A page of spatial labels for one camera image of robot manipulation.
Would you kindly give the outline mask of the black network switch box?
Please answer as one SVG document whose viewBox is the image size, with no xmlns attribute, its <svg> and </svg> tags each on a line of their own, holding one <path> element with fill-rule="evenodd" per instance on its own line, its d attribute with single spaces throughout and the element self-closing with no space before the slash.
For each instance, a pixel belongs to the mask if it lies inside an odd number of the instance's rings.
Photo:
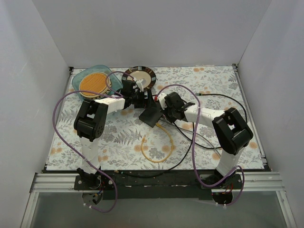
<svg viewBox="0 0 304 228">
<path fill-rule="evenodd" d="M 139 116 L 139 119 L 153 128 L 162 117 L 162 108 L 159 105 L 146 108 Z"/>
</svg>

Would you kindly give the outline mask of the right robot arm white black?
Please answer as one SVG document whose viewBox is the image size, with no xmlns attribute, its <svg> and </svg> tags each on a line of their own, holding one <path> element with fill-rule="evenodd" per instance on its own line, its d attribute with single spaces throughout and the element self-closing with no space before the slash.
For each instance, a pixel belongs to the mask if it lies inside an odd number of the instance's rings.
<svg viewBox="0 0 304 228">
<path fill-rule="evenodd" d="M 237 109 L 213 110 L 204 108 L 200 103 L 184 102 L 181 97 L 173 92 L 171 94 L 161 93 L 157 101 L 163 110 L 164 115 L 170 122 L 182 120 L 194 123 L 192 143 L 195 143 L 197 127 L 199 124 L 214 129 L 218 142 L 222 148 L 219 164 L 215 169 L 212 179 L 202 180 L 197 172 L 192 149 L 193 170 L 199 183 L 205 188 L 219 187 L 227 188 L 232 183 L 232 175 L 237 169 L 239 157 L 245 147 L 253 138 L 253 133 L 244 118 Z"/>
</svg>

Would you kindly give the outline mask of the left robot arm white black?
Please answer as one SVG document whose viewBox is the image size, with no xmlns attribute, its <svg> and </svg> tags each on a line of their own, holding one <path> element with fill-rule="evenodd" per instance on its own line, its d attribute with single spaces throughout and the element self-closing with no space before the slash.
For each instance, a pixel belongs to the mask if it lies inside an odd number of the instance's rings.
<svg viewBox="0 0 304 228">
<path fill-rule="evenodd" d="M 98 160 L 98 141 L 105 130 L 108 114 L 126 109 L 133 105 L 134 108 L 151 107 L 154 103 L 150 88 L 142 87 L 142 80 L 123 82 L 120 90 L 122 97 L 111 96 L 103 99 L 84 99 L 74 122 L 81 142 L 81 154 L 85 157 L 80 168 L 77 169 L 80 180 L 89 189 L 100 189 L 103 182 Z"/>
</svg>

